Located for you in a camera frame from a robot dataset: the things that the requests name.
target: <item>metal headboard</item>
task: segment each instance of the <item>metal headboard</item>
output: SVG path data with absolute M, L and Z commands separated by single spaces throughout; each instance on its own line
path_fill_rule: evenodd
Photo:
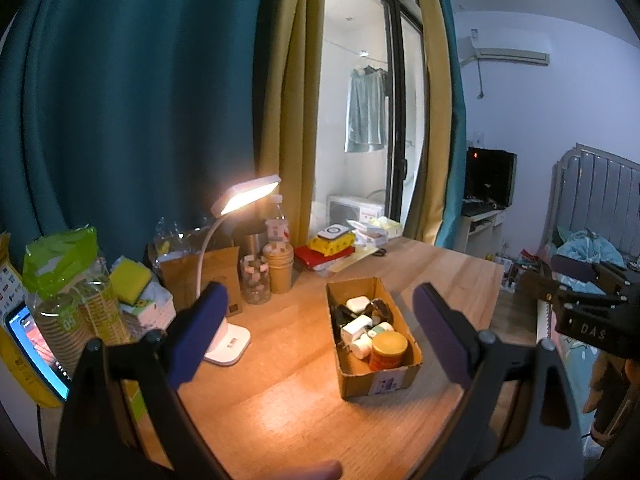
M 589 229 L 625 257 L 640 255 L 640 164 L 583 144 L 554 166 L 545 240 L 556 227 Z

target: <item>human hand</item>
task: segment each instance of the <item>human hand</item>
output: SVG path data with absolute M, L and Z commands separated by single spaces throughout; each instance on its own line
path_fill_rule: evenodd
M 293 467 L 262 480 L 339 480 L 342 464 L 337 460 L 320 462 L 311 466 Z

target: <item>wall outlet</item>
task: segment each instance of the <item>wall outlet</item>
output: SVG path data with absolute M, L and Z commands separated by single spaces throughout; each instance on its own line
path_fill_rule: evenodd
M 475 148 L 484 148 L 484 132 L 474 132 L 472 142 Z

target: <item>stack of paper cups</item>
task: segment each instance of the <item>stack of paper cups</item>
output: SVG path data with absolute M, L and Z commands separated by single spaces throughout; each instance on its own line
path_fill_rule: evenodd
M 78 295 L 82 318 L 96 337 L 108 346 L 130 342 L 131 335 L 108 278 L 82 280 L 74 287 L 74 293 Z
M 269 242 L 262 249 L 269 263 L 271 291 L 284 294 L 291 289 L 293 246 L 287 242 Z
M 57 361 L 72 377 L 84 346 L 94 338 L 70 294 L 56 294 L 41 302 L 33 317 Z

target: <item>lit lamp light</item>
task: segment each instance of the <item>lit lamp light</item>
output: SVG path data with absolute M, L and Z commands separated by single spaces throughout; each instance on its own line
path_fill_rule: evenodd
M 204 262 L 204 253 L 207 250 L 209 241 L 216 232 L 216 229 L 222 224 L 222 221 L 226 218 L 226 215 L 237 211 L 238 209 L 249 205 L 256 200 L 264 198 L 268 194 L 272 193 L 278 184 L 280 183 L 280 177 L 277 175 L 264 176 L 261 178 L 255 178 L 247 182 L 241 182 L 235 186 L 230 187 L 211 207 L 211 212 L 216 218 L 216 221 L 211 226 L 205 236 L 198 256 L 198 267 L 196 270 L 196 299 L 200 297 L 200 290 L 202 289 L 202 264 Z M 216 335 L 213 337 L 209 348 L 207 349 L 204 357 L 207 361 L 213 362 L 221 366 L 229 366 L 238 361 L 242 352 L 249 345 L 251 334 L 247 329 L 242 326 L 233 325 L 228 323 L 225 319 L 222 320 Z

